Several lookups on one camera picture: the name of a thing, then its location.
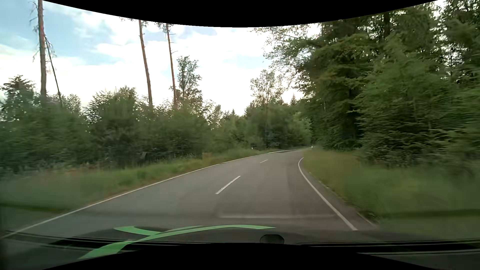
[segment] foliage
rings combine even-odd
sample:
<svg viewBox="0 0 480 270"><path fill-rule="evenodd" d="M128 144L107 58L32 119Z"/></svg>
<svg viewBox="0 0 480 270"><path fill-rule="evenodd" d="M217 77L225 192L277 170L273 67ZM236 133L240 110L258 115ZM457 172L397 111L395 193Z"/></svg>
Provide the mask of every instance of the foliage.
<svg viewBox="0 0 480 270"><path fill-rule="evenodd" d="M62 96L64 106L58 95L42 106L31 81L11 78L1 88L6 97L0 110L1 171L83 164L126 168L206 152L310 143L309 121L296 103L283 102L274 72L262 71L252 80L255 100L244 115L236 115L203 101L197 68L196 60L179 57L176 109L169 102L151 109L148 98L128 86L97 92L85 108L72 94Z"/></svg>
<svg viewBox="0 0 480 270"><path fill-rule="evenodd" d="M370 163L472 176L480 159L479 4L430 2L317 30L254 31L268 33L274 66L295 75L304 93L297 106L325 149L359 148Z"/></svg>

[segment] road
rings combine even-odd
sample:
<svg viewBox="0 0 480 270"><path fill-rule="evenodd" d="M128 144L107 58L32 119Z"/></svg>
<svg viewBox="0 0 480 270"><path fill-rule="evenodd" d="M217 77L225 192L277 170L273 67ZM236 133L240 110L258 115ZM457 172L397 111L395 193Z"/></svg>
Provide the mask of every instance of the road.
<svg viewBox="0 0 480 270"><path fill-rule="evenodd" d="M333 231L373 227L303 169L304 151L233 160L34 226L23 233L72 237L119 226L249 224ZM7 254L20 253L18 243Z"/></svg>

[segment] blue sky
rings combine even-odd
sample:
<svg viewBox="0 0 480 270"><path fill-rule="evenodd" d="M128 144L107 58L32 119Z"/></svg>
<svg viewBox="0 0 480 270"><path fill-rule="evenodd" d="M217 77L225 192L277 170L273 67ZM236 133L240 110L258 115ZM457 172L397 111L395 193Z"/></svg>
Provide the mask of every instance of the blue sky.
<svg viewBox="0 0 480 270"><path fill-rule="evenodd" d="M30 0L0 0L0 83L17 74L39 83L32 9ZM84 105L95 92L124 85L136 87L140 95L147 93L136 22L44 1L44 24L57 55L53 63L62 93L79 95ZM174 59L190 55L199 61L204 99L223 110L243 111L252 99L250 79L270 63L263 57L266 37L247 28L175 25L171 32ZM168 43L153 24L144 28L144 39L154 103L159 104L171 98ZM51 74L47 89L56 92ZM284 99L293 93L287 92Z"/></svg>

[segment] green grass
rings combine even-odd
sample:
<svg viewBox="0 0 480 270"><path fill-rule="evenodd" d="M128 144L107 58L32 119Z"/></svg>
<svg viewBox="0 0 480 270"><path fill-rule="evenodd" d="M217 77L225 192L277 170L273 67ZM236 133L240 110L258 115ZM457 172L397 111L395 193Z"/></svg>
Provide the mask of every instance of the green grass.
<svg viewBox="0 0 480 270"><path fill-rule="evenodd" d="M304 167L384 230L480 237L479 179L453 177L444 168L367 166L353 152L320 148L305 152Z"/></svg>
<svg viewBox="0 0 480 270"><path fill-rule="evenodd" d="M204 159L178 159L124 170L77 169L18 175L0 181L2 225L18 228L179 174L273 151L278 149L232 149Z"/></svg>

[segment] road marking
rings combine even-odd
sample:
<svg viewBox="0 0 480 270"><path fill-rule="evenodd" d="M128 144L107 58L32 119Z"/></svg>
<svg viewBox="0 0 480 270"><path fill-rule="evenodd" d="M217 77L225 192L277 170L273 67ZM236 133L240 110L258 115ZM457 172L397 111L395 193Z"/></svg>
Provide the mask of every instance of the road marking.
<svg viewBox="0 0 480 270"><path fill-rule="evenodd" d="M303 176L303 178L305 178L305 180L307 180L308 184L310 184L310 186L315 190L315 192L318 194L318 196L320 196L320 198L322 198L322 200L333 210L333 212L335 212L335 214L337 216L339 216L343 222L345 222L345 224L350 227L352 229L352 231L358 231L357 228L355 228L355 226L353 226L352 223L350 223L335 207L333 207L333 205L327 201L327 199L325 199L325 197L310 183L310 181L307 179L307 177L303 174L301 168L300 168L300 161L302 160L303 158L301 158L298 162L298 167L299 167L299 170L300 170L300 173L301 175Z"/></svg>
<svg viewBox="0 0 480 270"><path fill-rule="evenodd" d="M232 181L230 181L230 183L226 184L224 187L220 188L220 190L218 190L215 194L218 194L220 192L222 192L222 190L224 190L228 185L230 185L231 183L233 183L233 181L237 180L240 178L240 175L237 176L235 179L233 179Z"/></svg>
<svg viewBox="0 0 480 270"><path fill-rule="evenodd" d="M260 154L260 155L265 155L265 154L270 154L270 153L278 153L278 152L284 152L284 151L268 152L268 153L264 153L264 154ZM251 157L260 156L260 155L248 156L248 157L244 157L244 158L236 159L236 160L242 160L242 159L251 158ZM12 236L12 235L17 234L17 233L21 233L21 232L26 231L26 230L28 230L28 229L31 229L31 228L33 228L33 227L37 227L38 225L42 225L42 224L45 224L45 223L47 223L47 222L54 221L54 220L59 219L59 218L61 218L61 217L64 217L64 216L67 216L67 215L70 215L70 214L73 214L73 213L82 211L82 210L84 210L84 209L90 208L90 207L92 207L92 206L95 206L95 205L97 205L97 204L101 204L101 203L106 202L106 201L110 201L110 200L115 199L115 198L118 198L118 197L120 197L120 196L129 194L129 193L131 193L131 192L134 192L134 191L137 191L137 190L140 190L140 189L143 189L143 188L146 188L146 187L155 185L155 184L159 184L159 183L161 183L161 182L164 182L164 181L167 181L167 180L171 180L171 179L174 179L174 178L177 178L177 177L180 177L180 176L184 176L184 175L189 174L189 173L192 173L192 172L196 172L196 171L199 171L199 170L203 170L203 169L206 169L206 168L210 168L210 167L216 166L216 165L218 165L218 164L210 165L210 166L207 166L207 167L204 167L204 168L200 168L200 169L198 169L198 170L194 170L194 171L191 171L191 172L187 172L187 173L184 173L184 174L180 174L180 175L177 175L177 176L174 176L174 177L171 177L171 178L162 180L162 181L160 181L160 182L156 182L156 183L153 183L153 184L150 184L150 185L146 185L146 186L143 186L143 187L140 187L140 188L131 190L131 191L129 191L129 192L125 192L125 193L116 195L116 196L114 196L114 197L111 197L111 198L108 198L108 199L105 199L105 200L102 200L102 201L99 201L99 202L96 202L96 203L87 205L87 206L85 206L85 207L82 207L82 208L79 208L79 209L76 209L76 210L67 212L67 213L65 213L65 214L62 214L62 215L59 215L59 216L56 216L56 217L53 217L53 218L51 218L51 219L48 219L48 220L45 220L45 221L42 221L42 222L39 222L39 223L35 223L35 224L30 225L30 226L27 226L27 227L24 227L24 228L19 229L19 230L15 231L15 232L8 233L8 234L6 234L6 235L0 236L0 239L7 238L7 237Z"/></svg>

